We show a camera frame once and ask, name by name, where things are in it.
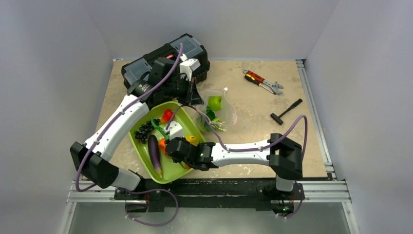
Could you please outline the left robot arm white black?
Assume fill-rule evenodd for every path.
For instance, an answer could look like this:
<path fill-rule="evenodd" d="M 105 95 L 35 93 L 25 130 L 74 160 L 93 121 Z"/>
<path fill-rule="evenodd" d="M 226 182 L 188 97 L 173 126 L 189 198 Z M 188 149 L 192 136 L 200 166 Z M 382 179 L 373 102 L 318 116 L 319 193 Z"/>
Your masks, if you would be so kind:
<path fill-rule="evenodd" d="M 116 109 L 116 112 L 112 114 L 112 116 L 95 133 L 94 136 L 86 140 L 86 143 L 91 143 L 91 145 L 86 146 L 89 148 L 77 170 L 75 187 L 78 192 L 85 192 L 97 185 L 97 182 L 95 182 L 95 184 L 85 189 L 81 189 L 79 186 L 80 174 L 83 166 L 86 164 L 86 160 L 90 159 L 89 162 L 91 162 L 92 153 L 97 153 L 99 151 L 104 156 L 103 162 L 109 162 L 113 152 L 118 147 L 125 135 L 130 131 L 132 126 L 134 126 L 134 124 L 138 120 L 140 120 L 149 112 L 147 104 L 140 102 L 140 100 L 150 95 L 168 79 L 171 73 L 175 70 L 177 62 L 179 62 L 179 58 L 172 65 L 170 71 L 166 74 L 166 76 L 161 79 L 161 81 L 159 81 L 152 89 L 147 88 L 147 91 L 142 95 L 142 97 L 135 97 L 132 94 L 125 95 L 123 101 L 121 102 L 121 105 Z M 187 80 L 190 81 L 190 79 L 192 78 L 192 72 L 200 67 L 200 62 L 198 61 L 198 59 L 190 58 L 181 62 L 179 66 L 180 69 L 183 69 L 183 72 L 186 74 Z M 96 152 L 94 152 L 93 150 L 96 146 L 98 146 L 98 150 L 95 150 Z M 140 183 L 141 179 L 138 175 L 119 168 L 115 168 L 115 172 L 117 172 L 118 174 L 114 177 L 114 179 L 110 178 L 108 186 L 120 186 L 122 188 L 125 187 L 126 193 L 132 199 L 140 199 L 144 196 L 145 186 L 144 184 Z"/>

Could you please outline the toy bok choy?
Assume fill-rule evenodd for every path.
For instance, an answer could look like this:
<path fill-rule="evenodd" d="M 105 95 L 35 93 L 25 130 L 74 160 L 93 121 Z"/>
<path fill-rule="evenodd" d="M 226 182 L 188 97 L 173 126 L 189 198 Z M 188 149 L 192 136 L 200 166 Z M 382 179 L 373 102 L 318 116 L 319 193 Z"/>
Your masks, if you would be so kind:
<path fill-rule="evenodd" d="M 209 110 L 209 109 L 207 109 L 207 110 L 205 111 L 205 115 L 206 115 L 206 117 L 207 117 L 207 119 L 208 119 L 209 121 L 218 118 L 218 117 L 215 115 L 215 113 L 214 113 L 212 110 Z M 204 129 L 204 124 L 205 124 L 205 122 L 207 122 L 207 121 L 204 120 L 203 116 L 202 116 L 202 115 L 198 115 L 197 124 L 198 124 L 198 128 L 199 128 L 200 131 L 202 131 L 202 132 L 207 132 L 207 131 Z"/>

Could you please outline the toy green apple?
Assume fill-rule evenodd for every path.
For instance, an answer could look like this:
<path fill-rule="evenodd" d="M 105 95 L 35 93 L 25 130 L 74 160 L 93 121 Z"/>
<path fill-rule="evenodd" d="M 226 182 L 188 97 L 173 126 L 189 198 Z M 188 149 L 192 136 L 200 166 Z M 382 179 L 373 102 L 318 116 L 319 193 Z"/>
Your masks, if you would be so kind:
<path fill-rule="evenodd" d="M 210 96 L 208 99 L 208 107 L 212 111 L 220 111 L 222 109 L 222 96 Z"/>

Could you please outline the clear zip top bag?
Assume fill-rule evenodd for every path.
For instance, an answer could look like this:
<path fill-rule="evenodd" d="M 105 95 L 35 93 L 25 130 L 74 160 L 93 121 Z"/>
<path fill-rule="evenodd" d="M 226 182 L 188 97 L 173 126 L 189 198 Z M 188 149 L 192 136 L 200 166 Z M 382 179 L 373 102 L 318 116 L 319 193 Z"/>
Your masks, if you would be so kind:
<path fill-rule="evenodd" d="M 237 121 L 237 114 L 235 108 L 228 100 L 228 88 L 223 89 L 215 89 L 215 90 L 204 90 L 200 92 L 202 99 L 204 100 L 204 105 L 199 106 L 198 110 L 205 114 L 207 109 L 210 110 L 208 107 L 208 99 L 210 96 L 222 96 L 222 109 L 220 111 L 214 111 L 215 115 L 220 119 L 220 121 L 224 122 L 224 126 L 227 128 L 233 126 Z"/>

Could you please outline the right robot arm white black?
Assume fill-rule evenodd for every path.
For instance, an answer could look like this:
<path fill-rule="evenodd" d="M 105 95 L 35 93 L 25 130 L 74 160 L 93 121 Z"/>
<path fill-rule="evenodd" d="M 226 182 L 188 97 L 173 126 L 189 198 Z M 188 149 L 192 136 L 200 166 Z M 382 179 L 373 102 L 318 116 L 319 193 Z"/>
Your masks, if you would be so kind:
<path fill-rule="evenodd" d="M 193 145 L 183 137 L 166 143 L 166 153 L 176 163 L 208 171 L 233 164 L 257 164 L 270 167 L 276 174 L 274 194 L 286 198 L 294 182 L 303 178 L 304 148 L 282 134 L 271 134 L 269 140 L 247 144 L 221 145 L 214 142 Z"/>

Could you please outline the toy green chili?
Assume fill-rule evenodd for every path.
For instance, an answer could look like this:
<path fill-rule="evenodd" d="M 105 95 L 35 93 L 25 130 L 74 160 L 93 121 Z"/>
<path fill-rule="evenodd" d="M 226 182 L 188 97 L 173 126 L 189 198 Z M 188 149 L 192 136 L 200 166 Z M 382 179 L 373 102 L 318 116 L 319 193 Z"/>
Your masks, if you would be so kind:
<path fill-rule="evenodd" d="M 157 124 L 157 122 L 155 121 L 155 119 L 153 117 L 151 118 L 151 124 L 152 124 L 153 128 L 156 129 L 164 137 L 165 140 L 169 140 L 168 134 L 163 130 L 163 128 L 161 128 Z"/>

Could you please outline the toy green beans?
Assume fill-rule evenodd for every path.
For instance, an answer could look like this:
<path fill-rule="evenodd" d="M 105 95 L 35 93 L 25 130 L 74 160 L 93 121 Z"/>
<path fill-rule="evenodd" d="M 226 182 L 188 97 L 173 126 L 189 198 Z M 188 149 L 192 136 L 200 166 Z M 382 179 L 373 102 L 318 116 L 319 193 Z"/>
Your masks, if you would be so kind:
<path fill-rule="evenodd" d="M 212 132 L 215 130 L 217 132 L 225 132 L 226 127 L 224 126 L 224 122 L 220 121 L 218 118 L 211 120 L 209 123 L 205 122 L 204 129 L 207 132 Z"/>

